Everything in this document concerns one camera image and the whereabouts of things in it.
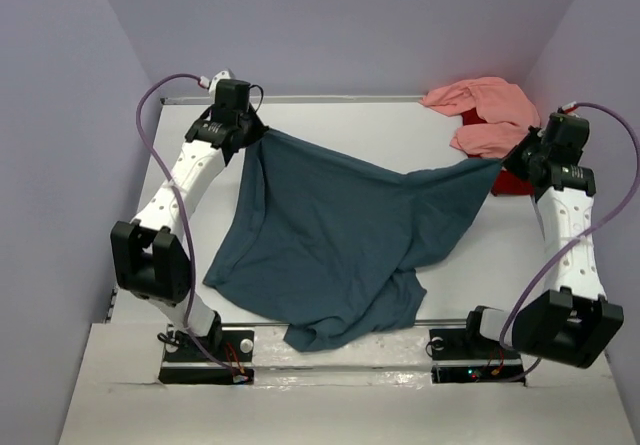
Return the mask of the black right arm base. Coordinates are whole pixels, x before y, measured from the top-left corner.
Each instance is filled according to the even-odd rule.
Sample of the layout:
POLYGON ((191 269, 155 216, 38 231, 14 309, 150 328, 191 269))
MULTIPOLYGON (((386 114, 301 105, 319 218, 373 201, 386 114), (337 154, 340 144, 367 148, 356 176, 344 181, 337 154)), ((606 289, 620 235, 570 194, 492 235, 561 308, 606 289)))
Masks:
POLYGON ((480 335, 482 310, 471 311, 464 325, 429 330, 425 352, 434 384, 526 382, 521 355, 480 335))

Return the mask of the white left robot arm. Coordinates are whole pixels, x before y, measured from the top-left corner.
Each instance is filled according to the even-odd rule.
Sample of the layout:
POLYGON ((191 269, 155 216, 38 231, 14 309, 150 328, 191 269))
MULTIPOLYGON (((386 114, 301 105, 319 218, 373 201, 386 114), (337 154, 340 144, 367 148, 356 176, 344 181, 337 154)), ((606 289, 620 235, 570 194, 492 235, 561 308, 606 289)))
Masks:
POLYGON ((197 82, 212 104, 186 132, 175 164, 158 164, 164 181, 149 203, 131 220, 117 222, 110 241, 118 286, 189 333, 189 351, 209 360, 221 348, 220 318, 196 291, 189 220, 233 156, 260 140, 267 128, 250 102, 253 84, 228 70, 197 82))

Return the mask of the teal blue t shirt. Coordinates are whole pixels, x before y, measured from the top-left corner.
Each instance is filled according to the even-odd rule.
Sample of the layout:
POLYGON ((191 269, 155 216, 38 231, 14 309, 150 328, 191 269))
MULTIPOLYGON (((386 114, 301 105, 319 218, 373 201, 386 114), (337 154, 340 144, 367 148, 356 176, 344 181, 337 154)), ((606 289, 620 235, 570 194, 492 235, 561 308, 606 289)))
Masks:
POLYGON ((411 327, 420 267, 444 260, 474 222, 496 160, 409 172, 269 131, 245 153, 234 219, 204 282, 287 325, 300 352, 411 327))

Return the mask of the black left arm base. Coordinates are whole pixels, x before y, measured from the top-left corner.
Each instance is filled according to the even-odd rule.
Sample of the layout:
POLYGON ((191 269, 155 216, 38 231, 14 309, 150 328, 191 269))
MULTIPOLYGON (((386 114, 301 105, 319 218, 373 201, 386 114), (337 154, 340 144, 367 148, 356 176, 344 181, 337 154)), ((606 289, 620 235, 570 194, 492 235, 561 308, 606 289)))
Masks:
POLYGON ((169 325, 157 335, 163 346, 158 379, 166 385, 251 385, 255 331, 220 327, 214 338, 191 338, 169 325))

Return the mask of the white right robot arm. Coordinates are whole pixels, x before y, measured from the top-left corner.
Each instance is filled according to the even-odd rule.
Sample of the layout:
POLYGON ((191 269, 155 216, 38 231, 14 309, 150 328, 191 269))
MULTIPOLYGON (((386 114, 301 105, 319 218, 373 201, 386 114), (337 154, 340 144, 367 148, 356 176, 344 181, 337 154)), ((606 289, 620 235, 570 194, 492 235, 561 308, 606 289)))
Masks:
POLYGON ((496 343, 522 354, 586 369, 624 322, 598 275, 592 233, 594 172, 579 161, 590 135, 587 120, 570 111, 530 128, 507 155, 504 168, 528 181, 544 239, 546 263, 510 311, 478 306, 460 333, 462 349, 482 357, 496 343))

